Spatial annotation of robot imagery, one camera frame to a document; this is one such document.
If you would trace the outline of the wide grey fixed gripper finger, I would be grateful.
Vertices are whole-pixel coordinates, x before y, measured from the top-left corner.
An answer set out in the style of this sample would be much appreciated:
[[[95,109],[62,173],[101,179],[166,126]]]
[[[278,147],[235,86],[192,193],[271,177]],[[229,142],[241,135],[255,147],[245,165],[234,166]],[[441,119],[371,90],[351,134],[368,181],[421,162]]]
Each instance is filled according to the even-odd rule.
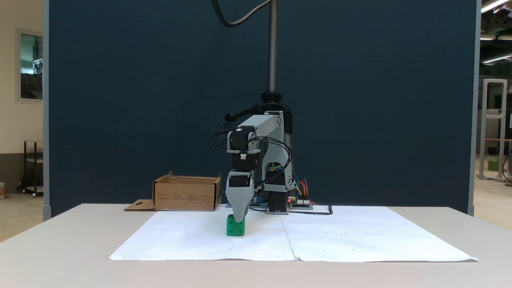
[[[254,186],[227,187],[226,196],[232,206],[234,220],[241,223],[254,196]]]

